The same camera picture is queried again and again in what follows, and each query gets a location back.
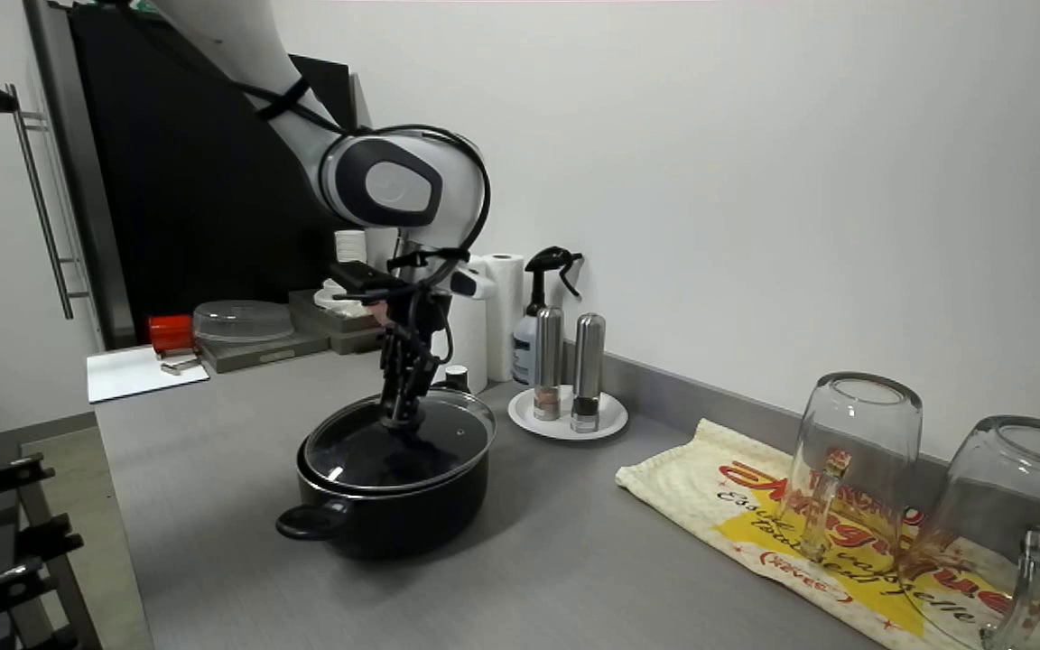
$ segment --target metal cylinder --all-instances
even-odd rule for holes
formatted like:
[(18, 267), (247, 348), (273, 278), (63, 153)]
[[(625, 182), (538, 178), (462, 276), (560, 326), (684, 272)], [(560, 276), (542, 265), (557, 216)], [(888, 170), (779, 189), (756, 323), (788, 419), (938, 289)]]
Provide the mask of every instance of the metal cylinder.
[(599, 429), (599, 391), (604, 391), (604, 318), (578, 318), (578, 356), (571, 384), (571, 426), (581, 432)]
[(560, 356), (563, 356), (563, 318), (560, 311), (538, 311), (530, 335), (530, 391), (538, 419), (560, 419), (560, 377), (563, 377)]

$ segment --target white wall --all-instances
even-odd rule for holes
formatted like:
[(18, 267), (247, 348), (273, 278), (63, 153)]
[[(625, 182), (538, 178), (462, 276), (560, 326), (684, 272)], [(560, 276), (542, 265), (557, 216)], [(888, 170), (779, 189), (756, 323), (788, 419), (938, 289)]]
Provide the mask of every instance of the white wall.
[(928, 450), (1040, 411), (1040, 5), (273, 0), (374, 122), (488, 149), (492, 247), (578, 232), (611, 344), (782, 409), (832, 370)]

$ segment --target black cooking pot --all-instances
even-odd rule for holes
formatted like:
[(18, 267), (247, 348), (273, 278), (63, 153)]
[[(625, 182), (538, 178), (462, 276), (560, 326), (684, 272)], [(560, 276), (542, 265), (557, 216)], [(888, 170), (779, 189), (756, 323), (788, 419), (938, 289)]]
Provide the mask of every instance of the black cooking pot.
[(295, 456), (302, 504), (278, 535), (332, 541), (350, 557), (407, 557), (450, 541), (488, 490), (492, 415), (459, 400), (420, 400), (392, 421), (378, 400), (330, 415)]

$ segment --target pot handle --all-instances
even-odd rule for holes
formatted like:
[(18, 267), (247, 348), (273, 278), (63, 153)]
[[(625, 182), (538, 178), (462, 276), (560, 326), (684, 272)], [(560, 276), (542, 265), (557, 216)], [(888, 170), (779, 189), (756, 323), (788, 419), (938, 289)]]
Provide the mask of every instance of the pot handle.
[(348, 515), (348, 503), (295, 504), (273, 520), (273, 532), (293, 541), (324, 541)]

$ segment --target kitchen towel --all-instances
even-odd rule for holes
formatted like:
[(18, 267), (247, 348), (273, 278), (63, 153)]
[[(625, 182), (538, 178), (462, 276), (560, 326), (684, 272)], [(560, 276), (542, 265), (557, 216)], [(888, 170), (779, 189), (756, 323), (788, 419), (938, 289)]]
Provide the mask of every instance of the kitchen towel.
[(473, 267), (496, 283), (488, 302), (488, 378), (512, 378), (512, 326), (519, 318), (519, 257), (478, 257)]
[[(450, 360), (468, 373), (468, 391), (481, 394), (492, 378), (492, 335), (488, 335), (488, 311), (492, 296), (450, 296), (448, 328), (450, 328)], [(448, 335), (432, 335), (432, 349), (448, 356)]]
[[(691, 443), (622, 467), (619, 485), (705, 547), (757, 578), (779, 580), (881, 645), (980, 645), (986, 606), (997, 602), (997, 594), (980, 578), (941, 566), (898, 586), (886, 574), (864, 574), (861, 563), (837, 563), (840, 574), (822, 574), (797, 557), (782, 535), (788, 527), (774, 515), (788, 470), (782, 450), (699, 421)], [(861, 538), (861, 532), (849, 532), (845, 541), (849, 561), (876, 554), (875, 538)]]
[(370, 235), (364, 232), (335, 232), (335, 260), (370, 265)]

